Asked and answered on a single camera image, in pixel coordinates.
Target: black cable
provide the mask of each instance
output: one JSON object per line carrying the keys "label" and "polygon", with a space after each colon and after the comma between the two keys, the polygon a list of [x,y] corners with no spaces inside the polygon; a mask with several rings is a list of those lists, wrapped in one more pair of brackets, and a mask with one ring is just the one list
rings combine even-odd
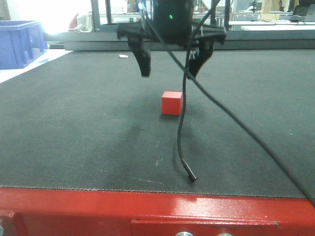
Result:
{"label": "black cable", "polygon": [[[285,166],[285,164],[280,160],[280,158],[277,157],[277,155],[267,146],[266,143],[264,143],[251,129],[249,129],[242,121],[240,121],[236,115],[234,115],[227,107],[225,107],[222,103],[220,103],[218,100],[216,100],[212,95],[210,95],[207,90],[196,80],[196,78],[188,71],[188,69],[186,68],[189,64],[189,54],[190,51],[187,51],[187,57],[186,57],[186,66],[184,67],[180,61],[175,57],[175,55],[172,53],[172,51],[168,48],[168,46],[166,45],[166,43],[164,42],[163,38],[161,37],[161,35],[159,34],[159,32],[157,32],[157,30],[155,29],[155,27],[152,25],[151,20],[149,19],[148,16],[148,12],[146,10],[146,8],[143,8],[143,11],[145,13],[145,16],[147,18],[147,23],[149,25],[149,27],[151,28],[151,30],[154,32],[154,34],[157,36],[157,38],[159,39],[159,41],[161,42],[161,44],[163,45],[163,47],[165,48],[165,50],[169,53],[169,55],[173,58],[173,60],[175,61],[175,63],[183,70],[184,72],[184,79],[183,79],[183,88],[185,89],[184,91],[186,92],[186,78],[190,78],[195,85],[201,90],[201,92],[208,97],[214,104],[216,104],[219,108],[221,108],[225,113],[227,113],[249,136],[251,136],[267,153],[268,155],[275,161],[275,163],[280,167],[280,169],[286,174],[286,176],[292,181],[292,183],[300,190],[300,192],[309,200],[309,202],[313,205],[313,207],[315,207],[315,199],[313,198],[312,194],[308,192],[308,190],[303,186],[303,184],[300,183],[300,181],[291,173],[291,171]],[[205,22],[206,19],[203,19],[200,24],[203,24]],[[192,42],[195,38],[195,36],[197,35],[197,31],[199,31],[199,29],[201,28],[201,25],[198,25],[197,28],[195,29],[195,31],[192,34],[192,38],[190,39],[189,42],[189,47],[188,49],[191,50],[191,46],[192,46]],[[182,120],[180,122],[180,126],[179,128],[181,129],[183,126],[183,121],[184,121],[184,116],[182,117]],[[186,164],[186,166],[184,165],[186,171],[189,173],[189,177],[191,178],[195,178],[195,180],[197,179],[196,175],[192,172],[191,168],[188,166],[188,164],[185,162],[183,156],[181,157],[182,163],[184,165],[184,163]]]}

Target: red table edge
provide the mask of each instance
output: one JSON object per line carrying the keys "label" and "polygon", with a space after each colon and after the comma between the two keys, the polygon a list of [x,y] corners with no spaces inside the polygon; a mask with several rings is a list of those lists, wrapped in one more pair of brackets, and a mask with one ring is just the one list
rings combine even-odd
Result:
{"label": "red table edge", "polygon": [[305,199],[0,188],[0,211],[205,222],[294,222],[315,227]]}

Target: bright light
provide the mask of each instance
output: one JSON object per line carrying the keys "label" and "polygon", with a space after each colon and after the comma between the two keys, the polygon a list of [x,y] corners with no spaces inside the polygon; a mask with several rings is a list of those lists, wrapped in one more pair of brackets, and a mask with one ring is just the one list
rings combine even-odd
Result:
{"label": "bright light", "polygon": [[142,5],[142,3],[138,3],[138,8],[139,8],[139,10],[142,10],[143,9],[143,5]]}

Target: white table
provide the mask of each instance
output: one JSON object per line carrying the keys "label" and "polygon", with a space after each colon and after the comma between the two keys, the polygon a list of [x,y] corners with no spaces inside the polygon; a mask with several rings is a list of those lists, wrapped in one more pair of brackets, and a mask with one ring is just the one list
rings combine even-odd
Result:
{"label": "white table", "polygon": [[9,80],[15,76],[23,74],[26,71],[32,70],[35,67],[38,67],[42,64],[45,64],[51,60],[59,58],[65,54],[68,54],[71,51],[66,51],[63,49],[48,49],[43,55],[34,60],[31,64],[23,69],[10,69],[10,70],[0,70],[0,83]]}
{"label": "white table", "polygon": [[242,30],[315,30],[315,25],[251,25],[241,26]]}

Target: black conveyor belt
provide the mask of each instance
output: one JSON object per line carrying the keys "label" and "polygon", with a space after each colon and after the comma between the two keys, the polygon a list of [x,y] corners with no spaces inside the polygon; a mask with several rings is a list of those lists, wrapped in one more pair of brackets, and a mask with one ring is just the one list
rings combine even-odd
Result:
{"label": "black conveyor belt", "polygon": [[[72,52],[0,84],[0,186],[302,197],[273,160],[188,82],[183,152],[178,117],[160,115],[182,73],[152,53]],[[184,60],[185,54],[176,55]],[[315,196],[315,51],[215,52],[198,75]]]}

